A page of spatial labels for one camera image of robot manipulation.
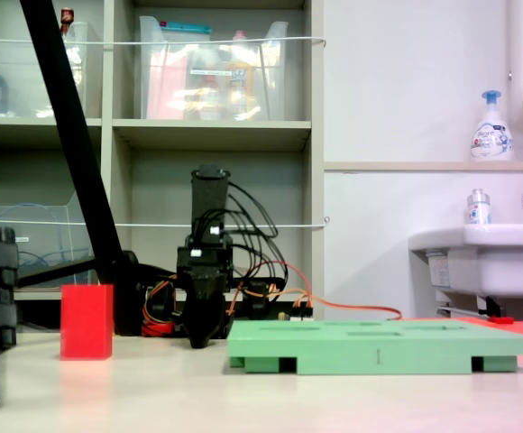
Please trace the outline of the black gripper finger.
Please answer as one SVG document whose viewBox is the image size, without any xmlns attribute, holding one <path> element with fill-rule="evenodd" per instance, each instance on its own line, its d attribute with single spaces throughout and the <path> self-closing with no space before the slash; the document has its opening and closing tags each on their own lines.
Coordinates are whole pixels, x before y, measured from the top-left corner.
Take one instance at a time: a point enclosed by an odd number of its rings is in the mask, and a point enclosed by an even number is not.
<svg viewBox="0 0 523 433">
<path fill-rule="evenodd" d="M 201 280 L 189 280 L 186 289 L 184 327 L 190 345 L 194 349 L 204 348 L 208 341 L 206 318 L 208 295 L 202 286 Z"/>
<path fill-rule="evenodd" d="M 223 292 L 215 292 L 207 300 L 207 333 L 206 341 L 215 338 L 225 326 L 225 295 Z"/>
</svg>

